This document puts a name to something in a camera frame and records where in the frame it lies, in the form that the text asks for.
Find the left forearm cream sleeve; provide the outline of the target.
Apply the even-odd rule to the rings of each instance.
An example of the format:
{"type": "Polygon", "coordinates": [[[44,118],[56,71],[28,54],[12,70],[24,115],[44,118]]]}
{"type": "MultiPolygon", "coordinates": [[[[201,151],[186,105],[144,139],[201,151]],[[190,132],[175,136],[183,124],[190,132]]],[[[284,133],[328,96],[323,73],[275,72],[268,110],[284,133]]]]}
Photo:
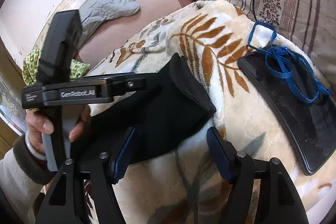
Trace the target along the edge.
{"type": "Polygon", "coordinates": [[[46,164],[34,157],[22,135],[1,159],[1,221],[34,223],[34,203],[54,178],[46,164]]]}

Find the person's left hand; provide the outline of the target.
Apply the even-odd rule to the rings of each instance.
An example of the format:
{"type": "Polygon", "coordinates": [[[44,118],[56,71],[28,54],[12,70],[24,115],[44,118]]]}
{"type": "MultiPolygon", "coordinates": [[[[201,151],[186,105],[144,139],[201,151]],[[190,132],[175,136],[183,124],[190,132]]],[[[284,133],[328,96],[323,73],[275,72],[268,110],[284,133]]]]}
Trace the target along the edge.
{"type": "MultiPolygon", "coordinates": [[[[91,110],[89,106],[83,107],[79,121],[69,133],[69,140],[76,141],[85,132],[91,122],[91,110]]],[[[28,139],[31,147],[39,154],[45,155],[45,148],[42,141],[42,134],[51,135],[54,131],[53,124],[39,111],[30,111],[26,115],[28,126],[28,139]]]]}

